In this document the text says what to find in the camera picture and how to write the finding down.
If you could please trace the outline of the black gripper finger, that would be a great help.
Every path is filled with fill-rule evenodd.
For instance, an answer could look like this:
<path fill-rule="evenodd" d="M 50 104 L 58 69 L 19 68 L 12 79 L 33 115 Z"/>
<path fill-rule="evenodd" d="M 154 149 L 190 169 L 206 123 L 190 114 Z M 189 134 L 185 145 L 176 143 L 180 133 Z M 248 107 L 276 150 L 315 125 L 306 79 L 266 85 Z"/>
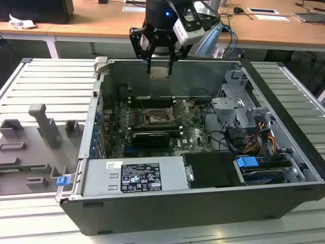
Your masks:
<path fill-rule="evenodd" d="M 150 32 L 152 30 L 151 26 L 143 26 L 142 28 L 132 27 L 129 30 L 129 38 L 136 57 L 147 62 L 147 74 L 151 73 L 151 58 L 156 48 L 156 35 Z M 141 46 L 141 38 L 143 36 L 147 38 L 149 44 L 146 49 L 143 49 Z"/>
<path fill-rule="evenodd" d="M 185 59 L 188 56 L 188 53 L 190 52 L 193 45 L 190 44 L 187 46 L 181 46 L 181 49 L 176 53 L 174 39 L 172 39 L 171 37 L 168 37 L 168 42 L 169 42 L 168 48 L 169 48 L 169 53 L 170 53 L 168 75 L 170 76 L 172 74 L 174 62 L 178 61 L 180 59 Z"/>

